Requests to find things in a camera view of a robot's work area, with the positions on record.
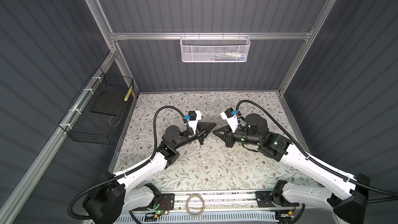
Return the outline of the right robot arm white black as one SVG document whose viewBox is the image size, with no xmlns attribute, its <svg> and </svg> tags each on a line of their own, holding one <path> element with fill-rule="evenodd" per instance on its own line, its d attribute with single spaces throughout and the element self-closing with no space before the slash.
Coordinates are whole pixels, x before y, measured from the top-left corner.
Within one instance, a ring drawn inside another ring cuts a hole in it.
<svg viewBox="0 0 398 224">
<path fill-rule="evenodd" d="M 298 145 L 281 134 L 270 132 L 266 119 L 258 114 L 247 115 L 245 126 L 240 125 L 237 110 L 229 109 L 220 115 L 228 125 L 213 133 L 225 142 L 226 147 L 232 148 L 236 143 L 255 145 L 258 153 L 287 164 L 321 184 L 319 187 L 299 186 L 278 180 L 266 197 L 268 201 L 276 206 L 312 205 L 332 211 L 350 224 L 364 222 L 369 192 L 355 183 L 368 185 L 368 177 L 345 172 L 343 177 L 334 175 L 338 171 L 336 168 L 300 151 Z"/>
</svg>

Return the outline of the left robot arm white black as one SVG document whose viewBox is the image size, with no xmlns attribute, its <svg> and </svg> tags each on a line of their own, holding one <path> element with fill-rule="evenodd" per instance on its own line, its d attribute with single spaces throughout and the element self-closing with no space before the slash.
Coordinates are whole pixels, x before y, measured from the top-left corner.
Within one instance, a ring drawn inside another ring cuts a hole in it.
<svg viewBox="0 0 398 224">
<path fill-rule="evenodd" d="M 193 135 L 187 130 L 182 132 L 176 125 L 169 126 L 154 158 L 135 167 L 132 173 L 128 170 L 116 173 L 114 177 L 120 176 L 119 179 L 88 193 L 83 202 L 88 218 L 96 224 L 112 224 L 129 211 L 158 208 L 162 197 L 160 190 L 152 183 L 146 183 L 139 189 L 137 186 L 175 163 L 180 156 L 178 148 L 196 140 L 203 144 L 216 125 L 214 122 L 199 122 Z"/>
</svg>

